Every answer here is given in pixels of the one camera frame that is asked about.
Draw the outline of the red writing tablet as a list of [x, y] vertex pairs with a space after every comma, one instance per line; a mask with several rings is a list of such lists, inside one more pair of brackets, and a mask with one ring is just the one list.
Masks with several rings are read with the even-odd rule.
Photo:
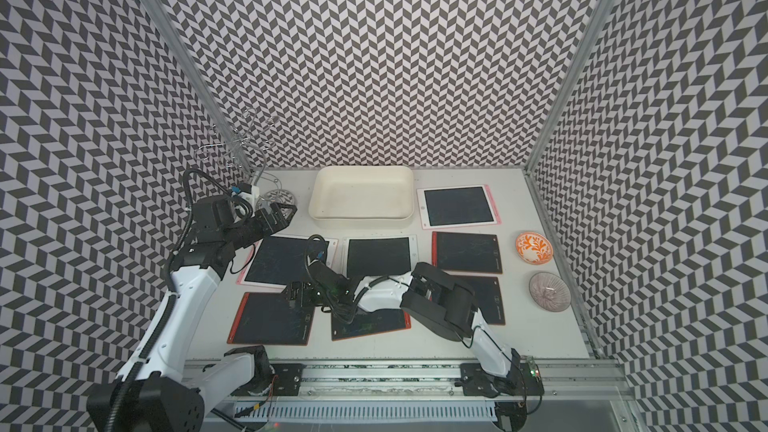
[[314, 307], [291, 306], [280, 294], [246, 292], [235, 314], [227, 343], [306, 346], [314, 314]]
[[499, 281], [496, 277], [461, 276], [474, 292], [478, 307], [490, 325], [505, 325], [506, 319]]
[[358, 312], [354, 320], [346, 324], [337, 317], [331, 317], [331, 340], [341, 341], [377, 334], [398, 332], [411, 328], [410, 316], [400, 309]]

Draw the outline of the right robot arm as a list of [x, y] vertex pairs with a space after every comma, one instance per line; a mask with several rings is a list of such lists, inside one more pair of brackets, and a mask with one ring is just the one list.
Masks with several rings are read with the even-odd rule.
[[490, 330], [474, 289], [465, 281], [428, 263], [419, 262], [402, 275], [348, 278], [318, 259], [305, 263], [308, 280], [293, 281], [281, 297], [290, 308], [320, 307], [332, 317], [351, 323], [364, 313], [401, 310], [433, 334], [462, 344], [477, 359], [462, 368], [457, 382], [467, 395], [486, 398], [544, 397], [538, 367]]

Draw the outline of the pink writing tablet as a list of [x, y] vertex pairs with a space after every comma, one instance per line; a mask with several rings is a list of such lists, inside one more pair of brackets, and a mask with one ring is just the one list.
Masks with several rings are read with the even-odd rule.
[[[262, 239], [255, 245], [248, 267], [236, 279], [237, 285], [254, 291], [279, 293], [294, 281], [308, 282], [304, 254], [309, 245], [307, 237], [276, 235]], [[318, 241], [310, 244], [313, 252], [322, 250], [322, 259], [332, 266], [338, 246], [337, 239], [327, 239], [322, 246]]]
[[417, 200], [426, 230], [501, 223], [487, 184], [418, 189]]

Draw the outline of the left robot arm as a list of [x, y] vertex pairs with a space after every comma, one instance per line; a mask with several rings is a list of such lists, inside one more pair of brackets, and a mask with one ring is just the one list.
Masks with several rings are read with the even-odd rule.
[[259, 208], [240, 188], [227, 188], [198, 168], [185, 170], [180, 183], [190, 210], [162, 270], [160, 307], [115, 379], [88, 391], [87, 412], [100, 431], [197, 431], [231, 393], [261, 393], [274, 379], [261, 346], [233, 349], [193, 379], [184, 370], [236, 251], [283, 231], [297, 208], [280, 202]]

